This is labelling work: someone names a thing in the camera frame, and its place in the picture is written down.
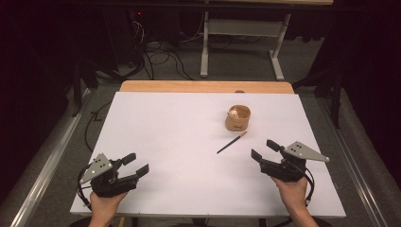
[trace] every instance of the white tabletop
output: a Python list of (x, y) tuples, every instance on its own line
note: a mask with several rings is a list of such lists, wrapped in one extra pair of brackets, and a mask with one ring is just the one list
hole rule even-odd
[[(233, 105), (252, 115), (248, 133), (217, 151), (240, 132), (224, 121)], [(319, 151), (297, 95), (214, 93), (116, 93), (93, 154), (136, 160), (119, 169), (120, 177), (149, 164), (150, 171), (122, 201), (118, 214), (136, 217), (269, 217), (287, 216), (278, 189), (251, 158), (280, 162), (266, 147), (300, 141)], [(344, 217), (325, 163), (307, 161), (316, 187), (308, 209), (317, 217)], [(85, 191), (89, 197), (90, 189)], [(89, 214), (76, 197), (74, 214)]]

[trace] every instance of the gray floor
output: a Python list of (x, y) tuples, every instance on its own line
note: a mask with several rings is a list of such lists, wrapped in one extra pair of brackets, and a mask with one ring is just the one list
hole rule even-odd
[[(227, 48), (222, 40), (211, 42), (208, 80), (275, 80), (268, 60), (267, 46), (271, 40), (253, 43), (255, 39), (238, 37)], [(286, 81), (294, 82), (305, 77), (322, 41), (304, 44), (302, 40), (285, 41), (279, 60)], [(163, 51), (150, 46), (148, 52), (153, 63), (155, 79), (183, 79), (177, 73), (172, 50), (177, 52), (183, 62), (183, 69), (192, 79), (201, 79), (201, 47), (198, 43), (182, 44), (181, 48), (163, 45)], [(121, 73), (129, 69), (122, 67)], [(148, 79), (146, 70), (130, 79)], [(81, 217), (71, 215), (69, 209), (76, 195), (77, 176), (80, 169), (89, 162), (91, 153), (84, 141), (85, 130), (91, 112), (98, 110), (113, 99), (119, 84), (108, 79), (99, 79), (98, 89), (91, 91), (84, 100), (86, 105), (80, 115), (71, 117), (69, 108), (59, 125), (38, 151), (25, 174), (0, 207), (0, 226), (24, 226), (15, 224), (16, 217), (26, 226), (68, 226)], [(304, 104), (306, 115), (315, 133), (323, 154), (330, 157), (327, 164), (333, 183), (338, 189), (344, 206), (346, 218), (326, 219), (333, 226), (400, 226), (401, 196), (398, 187), (366, 136), (363, 127), (355, 116), (352, 105), (344, 91), (341, 96), (340, 130), (333, 127), (329, 120), (330, 99), (315, 98), (313, 88), (296, 91)], [(105, 119), (108, 107), (99, 113)], [(88, 144), (93, 147), (104, 121), (91, 122), (87, 129)], [(61, 157), (54, 165), (54, 174), (49, 173), (47, 160)], [(47, 182), (41, 176), (43, 169), (51, 178)], [(41, 184), (39, 196), (28, 198), (33, 185)], [(273, 225), (281, 218), (270, 218)]]

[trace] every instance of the pen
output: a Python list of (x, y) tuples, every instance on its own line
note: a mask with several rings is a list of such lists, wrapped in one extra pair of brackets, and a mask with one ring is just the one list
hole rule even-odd
[(237, 136), (233, 141), (231, 141), (230, 143), (228, 143), (228, 145), (224, 146), (224, 148), (221, 148), (218, 153), (222, 152), (224, 149), (228, 148), (230, 145), (232, 145), (235, 141), (237, 141), (238, 139), (240, 139), (242, 136), (244, 136), (246, 133), (248, 133), (247, 131), (242, 132), (239, 136)]

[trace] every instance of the human hand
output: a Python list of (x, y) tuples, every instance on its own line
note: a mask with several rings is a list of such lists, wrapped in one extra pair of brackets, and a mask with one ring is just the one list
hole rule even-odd
[(306, 209), (306, 178), (303, 177), (298, 182), (283, 182), (273, 177), (271, 177), (271, 179), (276, 183), (280, 192), (281, 201), (287, 208), (296, 226), (318, 226)]
[(92, 218), (90, 227), (108, 227), (117, 212), (120, 202), (128, 192), (111, 198), (100, 198), (95, 192), (91, 193)]

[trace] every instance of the small wooden cup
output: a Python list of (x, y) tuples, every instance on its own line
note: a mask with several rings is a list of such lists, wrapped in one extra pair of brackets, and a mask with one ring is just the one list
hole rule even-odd
[(243, 105), (235, 105), (229, 111), (236, 109), (238, 116), (231, 117), (227, 114), (225, 120), (226, 128), (229, 131), (244, 131), (248, 128), (248, 123), (251, 117), (251, 110)]

